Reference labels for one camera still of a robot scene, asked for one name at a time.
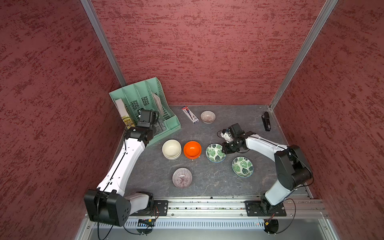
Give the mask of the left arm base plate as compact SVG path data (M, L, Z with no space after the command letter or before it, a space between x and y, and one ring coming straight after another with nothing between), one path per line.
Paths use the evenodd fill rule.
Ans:
M169 201L167 200L154 200L152 207L144 210L137 211L131 216L150 216L150 217L164 217L168 214Z

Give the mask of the orange bowl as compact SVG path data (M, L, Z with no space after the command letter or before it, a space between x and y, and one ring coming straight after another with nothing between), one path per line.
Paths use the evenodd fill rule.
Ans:
M188 159L195 160L200 157L202 153L202 147L198 142L190 141L185 144L183 152Z

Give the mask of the cream bowl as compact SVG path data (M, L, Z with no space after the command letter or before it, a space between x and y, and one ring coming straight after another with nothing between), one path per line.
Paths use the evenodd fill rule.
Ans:
M182 152L181 144L177 140L168 140L162 146L162 153L168 160L176 160Z

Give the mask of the green leaf bowl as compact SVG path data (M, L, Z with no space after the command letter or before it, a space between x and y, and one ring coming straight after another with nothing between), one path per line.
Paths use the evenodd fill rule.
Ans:
M246 157L236 157L232 162L232 169L237 176L248 178L254 172L254 165Z
M210 144L206 148L206 157L213 163L220 163L226 158L226 154L223 153L223 146L220 144Z

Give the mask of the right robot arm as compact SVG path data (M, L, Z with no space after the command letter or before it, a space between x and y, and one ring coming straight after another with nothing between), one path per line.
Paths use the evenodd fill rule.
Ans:
M225 154L237 153L241 148L256 151L275 163L277 181L261 196L261 205L267 211L282 203L295 189L302 187L314 177L308 161L300 147L274 143L253 133L231 134L220 132Z

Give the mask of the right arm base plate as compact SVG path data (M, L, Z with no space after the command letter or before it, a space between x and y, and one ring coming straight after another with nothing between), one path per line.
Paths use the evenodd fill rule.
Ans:
M245 201L245 209L248 217L286 217L287 213L283 203L276 206L266 201Z

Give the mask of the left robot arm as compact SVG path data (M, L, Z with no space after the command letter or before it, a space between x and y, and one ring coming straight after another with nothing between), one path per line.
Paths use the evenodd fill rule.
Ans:
M160 216L152 193L137 192L124 197L132 170L155 132L154 124L149 122L139 122L137 127L128 129L111 169L97 188L84 196L92 222L122 227L132 214Z

